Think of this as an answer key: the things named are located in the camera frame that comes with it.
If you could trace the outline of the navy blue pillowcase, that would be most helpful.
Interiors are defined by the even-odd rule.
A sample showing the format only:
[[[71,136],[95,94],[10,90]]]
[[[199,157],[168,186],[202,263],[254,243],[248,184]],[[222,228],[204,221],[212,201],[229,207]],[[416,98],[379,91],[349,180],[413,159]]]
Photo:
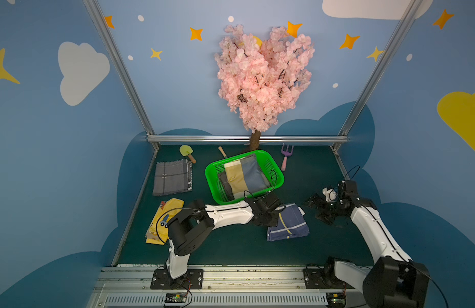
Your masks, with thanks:
[[[297,204],[286,204],[278,208],[276,227],[268,227],[267,241],[281,241],[305,237],[310,229],[304,219],[305,212]]]

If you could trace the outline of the beige and blue pillowcase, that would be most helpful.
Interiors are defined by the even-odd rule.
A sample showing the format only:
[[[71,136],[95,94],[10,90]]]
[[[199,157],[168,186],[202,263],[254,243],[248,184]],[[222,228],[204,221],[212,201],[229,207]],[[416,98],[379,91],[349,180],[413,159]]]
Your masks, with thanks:
[[[245,192],[254,194],[271,187],[258,164],[256,154],[225,163],[223,167],[234,193],[234,199],[244,197]]]

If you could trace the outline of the dark grey checked pillowcase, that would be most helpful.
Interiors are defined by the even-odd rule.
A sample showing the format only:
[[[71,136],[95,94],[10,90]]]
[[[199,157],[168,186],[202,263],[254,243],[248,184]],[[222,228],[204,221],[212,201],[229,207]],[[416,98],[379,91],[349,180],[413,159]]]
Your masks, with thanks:
[[[225,192],[225,195],[227,197],[228,201],[231,201],[234,199],[234,193],[232,192],[231,185],[228,182],[227,179],[227,174],[225,171],[218,173],[218,179],[223,187],[223,190]]]

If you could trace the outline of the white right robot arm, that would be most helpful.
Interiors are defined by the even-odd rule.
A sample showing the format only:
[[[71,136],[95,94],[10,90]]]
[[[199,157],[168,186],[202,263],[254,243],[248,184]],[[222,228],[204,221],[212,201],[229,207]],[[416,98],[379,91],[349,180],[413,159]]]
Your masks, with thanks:
[[[423,307],[430,274],[424,264],[416,263],[395,241],[383,223],[372,200],[363,198],[353,180],[338,182],[337,189],[326,187],[306,204],[318,209],[317,219],[333,225],[346,217],[355,224],[372,255],[374,266],[329,257],[324,266],[304,270],[308,289],[353,287],[368,307]]]

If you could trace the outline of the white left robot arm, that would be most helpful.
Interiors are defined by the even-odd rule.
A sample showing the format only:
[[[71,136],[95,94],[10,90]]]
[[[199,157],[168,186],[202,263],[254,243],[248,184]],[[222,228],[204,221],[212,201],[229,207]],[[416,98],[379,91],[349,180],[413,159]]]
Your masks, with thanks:
[[[207,205],[195,200],[168,222],[170,249],[165,268],[169,278],[174,281],[186,274],[190,254],[202,245],[212,231],[248,223],[275,227],[285,207],[271,192],[260,197],[248,196],[228,205]]]

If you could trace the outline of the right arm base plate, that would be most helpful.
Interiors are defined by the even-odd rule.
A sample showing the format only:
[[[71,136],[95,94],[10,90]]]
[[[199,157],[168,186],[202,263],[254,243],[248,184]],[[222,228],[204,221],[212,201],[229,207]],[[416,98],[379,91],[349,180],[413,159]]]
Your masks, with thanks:
[[[354,289],[350,284],[341,281],[333,273],[325,273],[323,268],[305,268],[303,269],[304,284],[307,290],[322,289]]]

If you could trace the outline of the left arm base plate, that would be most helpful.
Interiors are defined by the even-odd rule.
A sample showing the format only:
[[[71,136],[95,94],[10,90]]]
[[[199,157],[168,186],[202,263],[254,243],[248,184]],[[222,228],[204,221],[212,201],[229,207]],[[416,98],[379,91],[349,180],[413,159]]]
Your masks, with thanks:
[[[171,278],[168,270],[156,269],[151,279],[152,290],[201,290],[204,278],[202,269],[189,269],[179,278]]]

